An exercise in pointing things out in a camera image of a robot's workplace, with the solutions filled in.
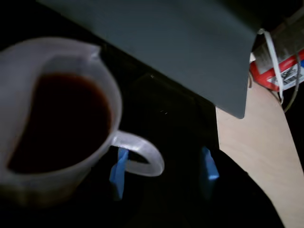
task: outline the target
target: measuring cup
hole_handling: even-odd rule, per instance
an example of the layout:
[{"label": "measuring cup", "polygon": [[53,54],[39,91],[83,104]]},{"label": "measuring cup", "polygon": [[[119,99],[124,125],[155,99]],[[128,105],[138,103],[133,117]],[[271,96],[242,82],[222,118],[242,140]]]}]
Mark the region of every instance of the measuring cup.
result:
[{"label": "measuring cup", "polygon": [[[126,171],[147,177],[163,172],[163,158],[151,142],[118,130],[121,94],[98,57],[99,51],[98,46],[75,40],[37,38],[0,53],[0,196],[21,206],[34,207],[66,200],[111,145],[138,153],[148,161],[128,161]],[[101,89],[111,110],[110,133],[98,150],[78,164],[39,174],[14,173],[7,165],[26,126],[34,85],[40,75],[58,72],[76,73]]]}]

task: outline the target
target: cable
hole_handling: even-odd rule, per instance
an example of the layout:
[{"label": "cable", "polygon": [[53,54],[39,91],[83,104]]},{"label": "cable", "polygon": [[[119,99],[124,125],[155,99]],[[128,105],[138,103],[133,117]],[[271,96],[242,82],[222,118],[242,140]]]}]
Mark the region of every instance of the cable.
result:
[{"label": "cable", "polygon": [[271,39],[270,33],[268,31],[266,31],[265,29],[261,28],[259,30],[258,34],[264,34],[264,36],[265,36],[267,47],[268,47],[268,50],[269,50],[269,54],[270,54],[270,57],[271,57],[271,60],[272,60],[272,64],[274,66],[274,70],[275,70],[275,77],[276,77],[276,80],[277,80],[278,85],[279,85],[279,95],[280,95],[281,104],[282,104],[283,101],[284,101],[284,98],[283,98],[283,79],[282,79],[282,76],[281,76],[279,61],[277,60],[274,43]]},{"label": "cable", "polygon": [[[293,34],[292,30],[290,29],[290,26],[289,24],[287,23],[286,19],[284,19],[284,22],[286,24],[286,27],[287,29],[289,30],[289,32],[291,34]],[[284,112],[286,113],[290,107],[292,106],[292,104],[294,103],[295,101],[295,98],[298,94],[298,90],[299,90],[299,85],[300,85],[300,75],[301,75],[301,60],[300,60],[300,56],[299,56],[299,53],[297,52],[297,49],[296,49],[296,46],[294,44],[294,54],[295,54],[295,58],[296,58],[296,62],[297,62],[297,66],[298,66],[298,70],[296,72],[296,78],[295,78],[295,87],[294,87],[294,93],[293,93],[293,96],[291,97],[288,105],[286,106],[286,108],[284,109]]]}]

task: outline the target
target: black surface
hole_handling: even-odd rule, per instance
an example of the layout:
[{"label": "black surface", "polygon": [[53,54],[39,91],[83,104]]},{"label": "black surface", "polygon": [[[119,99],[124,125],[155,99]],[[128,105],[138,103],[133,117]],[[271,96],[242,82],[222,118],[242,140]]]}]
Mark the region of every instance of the black surface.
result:
[{"label": "black surface", "polygon": [[[19,225],[103,227],[282,227],[270,200],[227,155],[218,150],[215,107],[149,67],[39,5],[6,8],[0,46],[40,36],[62,36],[103,46],[102,58],[123,95],[120,129],[138,134],[161,151],[164,173],[155,178],[126,173],[123,200],[113,202],[109,173],[115,148],[101,158],[72,199],[45,210],[0,204],[0,220]],[[220,179],[211,200],[200,191],[203,146],[211,149]]]},{"label": "black surface", "polygon": [[[292,87],[284,91],[283,108],[285,108],[288,105],[294,93],[294,90],[295,87]],[[285,113],[290,128],[290,132],[291,135],[293,136],[295,147],[299,155],[302,169],[304,169],[304,130],[303,130],[304,121],[302,119],[304,115],[303,100],[304,100],[304,84],[301,83],[299,86],[297,97],[295,98],[293,105],[290,107],[287,113]]]}]

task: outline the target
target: light wood table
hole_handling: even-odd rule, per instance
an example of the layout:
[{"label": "light wood table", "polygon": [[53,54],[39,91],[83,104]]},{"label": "light wood table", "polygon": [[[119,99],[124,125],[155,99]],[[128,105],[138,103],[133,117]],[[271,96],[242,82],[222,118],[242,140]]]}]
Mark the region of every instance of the light wood table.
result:
[{"label": "light wood table", "polygon": [[244,119],[216,109],[219,147],[262,188],[286,228],[304,227],[304,175],[284,112],[253,83]]}]

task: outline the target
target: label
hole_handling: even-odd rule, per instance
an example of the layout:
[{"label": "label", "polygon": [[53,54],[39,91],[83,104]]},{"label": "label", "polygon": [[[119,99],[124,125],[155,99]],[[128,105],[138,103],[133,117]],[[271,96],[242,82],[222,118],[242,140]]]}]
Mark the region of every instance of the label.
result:
[{"label": "label", "polygon": [[[298,71],[297,65],[293,65],[291,68],[281,72],[281,76],[283,79],[283,90],[287,90],[293,86],[295,86],[296,83],[296,74]],[[301,66],[301,73],[299,75],[299,83],[304,81],[304,68]],[[267,80],[268,82],[275,84],[276,86],[279,86],[276,77],[272,77]]]}]

